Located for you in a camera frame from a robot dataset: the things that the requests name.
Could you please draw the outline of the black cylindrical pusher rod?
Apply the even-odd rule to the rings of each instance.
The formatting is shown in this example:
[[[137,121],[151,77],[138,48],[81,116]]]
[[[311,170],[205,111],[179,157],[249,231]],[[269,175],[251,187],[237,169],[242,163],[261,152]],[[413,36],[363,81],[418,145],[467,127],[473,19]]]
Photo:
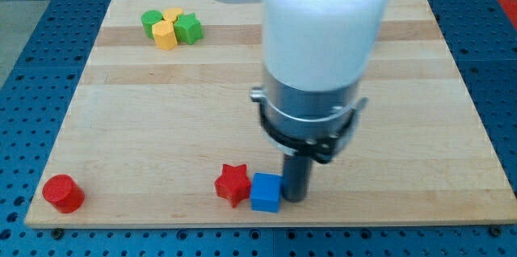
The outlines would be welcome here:
[[[284,155],[281,179],[282,197],[291,203],[301,202],[308,193],[313,160],[309,156]]]

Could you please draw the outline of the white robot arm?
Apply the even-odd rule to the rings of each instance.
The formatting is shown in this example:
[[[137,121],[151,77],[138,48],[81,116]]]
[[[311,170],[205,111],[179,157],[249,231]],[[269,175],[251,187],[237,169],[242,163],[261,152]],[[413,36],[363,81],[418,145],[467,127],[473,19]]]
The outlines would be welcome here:
[[[263,4],[263,84],[250,97],[284,155],[282,196],[302,201],[313,163],[331,162],[359,123],[359,83],[387,0],[216,1]]]

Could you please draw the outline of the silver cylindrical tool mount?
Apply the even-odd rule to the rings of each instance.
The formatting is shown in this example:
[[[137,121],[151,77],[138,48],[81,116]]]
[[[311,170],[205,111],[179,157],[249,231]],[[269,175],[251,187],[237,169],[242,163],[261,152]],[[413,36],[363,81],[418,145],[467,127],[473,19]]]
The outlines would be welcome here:
[[[266,139],[288,156],[327,164],[350,143],[368,98],[358,98],[359,83],[327,91],[294,88],[265,71],[263,85],[250,90],[258,104]]]

